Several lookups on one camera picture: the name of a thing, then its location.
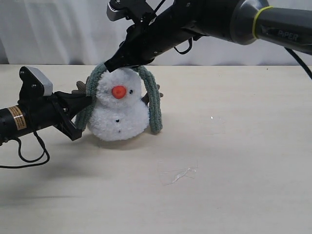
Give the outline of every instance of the stuffed snowman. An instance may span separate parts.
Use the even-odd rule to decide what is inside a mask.
[[[105,71],[100,75],[94,105],[86,123],[93,135],[104,141],[116,141],[144,132],[151,123],[151,113],[149,95],[142,97],[141,80],[139,73],[130,68],[119,68],[111,73]],[[87,85],[83,82],[78,81],[77,87],[73,93],[87,93]]]

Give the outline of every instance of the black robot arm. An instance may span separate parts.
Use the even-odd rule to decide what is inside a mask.
[[[267,0],[175,0],[159,16],[156,10],[145,0],[110,1],[111,21],[126,18],[134,24],[106,61],[108,71],[149,64],[185,41],[192,45],[208,36],[241,45],[261,39],[312,55],[312,11],[274,8]]]

